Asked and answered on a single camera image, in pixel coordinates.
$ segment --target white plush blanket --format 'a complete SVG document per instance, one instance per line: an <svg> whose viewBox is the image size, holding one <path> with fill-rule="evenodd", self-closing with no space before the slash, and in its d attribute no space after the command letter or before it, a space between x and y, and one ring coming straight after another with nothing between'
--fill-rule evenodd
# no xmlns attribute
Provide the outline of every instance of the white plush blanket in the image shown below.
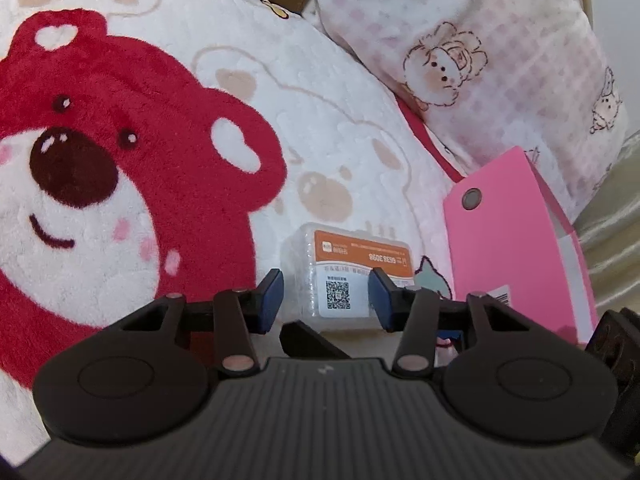
<svg viewBox="0 0 640 480"><path fill-rule="evenodd" d="M158 295L252 286L305 222L401 240L450 280L450 178L386 87L299 16L263 0L0 0L0 30L11 462L46 439L30 394L46 358Z"/></svg>

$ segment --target pink cheek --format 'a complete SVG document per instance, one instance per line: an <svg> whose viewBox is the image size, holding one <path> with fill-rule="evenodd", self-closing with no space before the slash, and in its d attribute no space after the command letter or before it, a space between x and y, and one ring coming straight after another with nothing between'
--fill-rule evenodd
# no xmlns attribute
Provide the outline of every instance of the pink cheek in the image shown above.
<svg viewBox="0 0 640 480"><path fill-rule="evenodd" d="M131 224L126 218L119 218L116 223L116 227L113 229L113 240L115 242L122 242L129 237L131 231Z"/></svg>
<svg viewBox="0 0 640 480"><path fill-rule="evenodd" d="M11 160L12 149L11 146L3 144L0 146L0 166L6 164Z"/></svg>
<svg viewBox="0 0 640 480"><path fill-rule="evenodd" d="M166 256L164 262L164 270L169 276L176 276L180 267L180 253L175 249L171 249Z"/></svg>
<svg viewBox="0 0 640 480"><path fill-rule="evenodd" d="M156 249L156 241L152 237L143 238L140 242L140 258L145 262L151 261Z"/></svg>

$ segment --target green cartoon figure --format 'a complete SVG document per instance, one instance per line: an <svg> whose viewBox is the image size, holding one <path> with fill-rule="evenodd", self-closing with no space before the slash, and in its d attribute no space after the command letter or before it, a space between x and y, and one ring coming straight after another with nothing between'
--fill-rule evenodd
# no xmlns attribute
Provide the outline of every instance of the green cartoon figure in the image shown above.
<svg viewBox="0 0 640 480"><path fill-rule="evenodd" d="M443 298L451 299L451 288L447 280L436 270L428 257L423 256L420 267L415 271L414 283L439 292Z"/></svg>

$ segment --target bear mouth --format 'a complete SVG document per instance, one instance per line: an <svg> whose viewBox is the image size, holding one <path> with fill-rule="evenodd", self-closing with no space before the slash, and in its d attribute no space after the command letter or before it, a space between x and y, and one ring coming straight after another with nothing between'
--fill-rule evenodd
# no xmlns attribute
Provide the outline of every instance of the bear mouth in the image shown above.
<svg viewBox="0 0 640 480"><path fill-rule="evenodd" d="M29 222L31 222L31 227L33 227L37 237L53 249L73 249L76 244L75 240L64 240L51 236L42 228L34 214L29 216Z"/></svg>

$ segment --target qr code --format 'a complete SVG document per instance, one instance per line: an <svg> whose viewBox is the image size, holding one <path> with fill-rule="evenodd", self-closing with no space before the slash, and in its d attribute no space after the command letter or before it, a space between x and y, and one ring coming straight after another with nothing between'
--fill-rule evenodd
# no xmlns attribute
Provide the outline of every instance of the qr code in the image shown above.
<svg viewBox="0 0 640 480"><path fill-rule="evenodd" d="M326 282L327 308L351 308L349 282Z"/></svg>

